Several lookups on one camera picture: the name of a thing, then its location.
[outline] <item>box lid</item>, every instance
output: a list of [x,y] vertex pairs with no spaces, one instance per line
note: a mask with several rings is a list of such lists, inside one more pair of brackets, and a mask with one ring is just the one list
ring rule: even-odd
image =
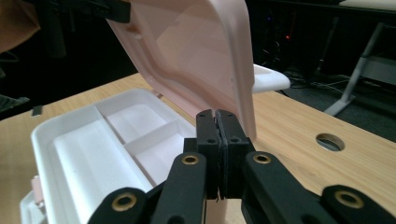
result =
[[256,137],[244,0],[129,0],[129,23],[108,21],[138,72],[188,114],[235,113]]

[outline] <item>wooden tabletop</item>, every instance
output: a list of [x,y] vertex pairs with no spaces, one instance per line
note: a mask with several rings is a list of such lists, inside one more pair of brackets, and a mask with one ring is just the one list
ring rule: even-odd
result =
[[[31,143],[34,127],[43,121],[96,103],[132,88],[151,89],[136,74],[44,105],[43,113],[31,112],[0,121],[0,218],[2,223],[21,223],[20,202],[38,175]],[[253,96],[258,137],[256,150],[277,156],[303,186],[316,194],[330,185],[360,190],[396,216],[396,143],[340,119],[269,91]],[[163,98],[190,123],[194,119]],[[338,136],[342,151],[330,151],[317,143],[321,133]],[[226,223],[245,223],[240,202],[229,201]]]

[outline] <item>white plastic container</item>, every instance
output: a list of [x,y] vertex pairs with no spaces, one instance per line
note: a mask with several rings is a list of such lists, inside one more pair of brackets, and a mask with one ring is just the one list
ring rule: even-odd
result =
[[[129,23],[108,23],[148,84],[194,118],[207,109],[235,113],[254,140],[252,92],[290,83],[253,65],[245,1],[130,2]],[[47,120],[32,133],[45,208],[27,195],[22,223],[87,223],[110,192],[149,191],[166,179],[186,137],[195,128],[139,89]],[[221,223],[225,209],[210,202],[207,223]]]

